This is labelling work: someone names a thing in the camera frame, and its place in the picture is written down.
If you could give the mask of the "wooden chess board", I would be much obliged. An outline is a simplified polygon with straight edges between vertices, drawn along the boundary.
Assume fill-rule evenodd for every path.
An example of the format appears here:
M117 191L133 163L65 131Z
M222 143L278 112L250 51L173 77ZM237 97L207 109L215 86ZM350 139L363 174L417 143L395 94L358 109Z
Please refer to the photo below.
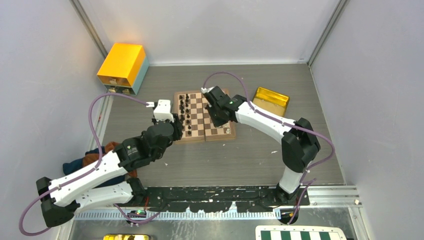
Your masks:
M207 100L199 90L179 91L174 93L173 111L182 122L182 138L180 143L211 142L234 140L236 128L234 123L229 126L214 127L208 111L205 109Z

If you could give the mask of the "gold tin tray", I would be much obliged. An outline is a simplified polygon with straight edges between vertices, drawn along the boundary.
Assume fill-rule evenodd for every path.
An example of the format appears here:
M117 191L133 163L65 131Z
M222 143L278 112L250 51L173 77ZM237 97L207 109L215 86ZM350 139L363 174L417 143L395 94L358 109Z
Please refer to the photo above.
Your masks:
M252 102L270 113L284 117L290 102L290 97L264 87L258 87Z

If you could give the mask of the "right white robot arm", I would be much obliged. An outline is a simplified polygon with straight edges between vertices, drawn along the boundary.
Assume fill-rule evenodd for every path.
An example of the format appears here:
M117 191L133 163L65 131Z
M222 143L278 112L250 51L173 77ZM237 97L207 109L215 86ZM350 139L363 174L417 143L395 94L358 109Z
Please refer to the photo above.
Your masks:
M283 205L297 199L301 178L307 166L321 149L317 137L311 134L312 126L305 118L295 121L264 110L244 96L229 97L219 86L201 88L207 110L214 127L229 122L253 127L270 136L281 145L283 175L276 186L276 196Z

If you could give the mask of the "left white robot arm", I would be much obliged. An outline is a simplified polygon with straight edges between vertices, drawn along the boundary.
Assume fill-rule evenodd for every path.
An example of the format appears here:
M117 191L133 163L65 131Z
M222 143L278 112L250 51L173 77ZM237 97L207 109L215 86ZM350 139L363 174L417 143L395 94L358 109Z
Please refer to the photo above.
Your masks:
M139 180L100 187L104 182L161 159L173 142L182 138L183 124L177 113L173 120L155 121L140 136L117 145L86 167L57 179L36 181L41 196L41 212L48 228L70 221L75 214L108 204L131 203L141 206L146 193Z

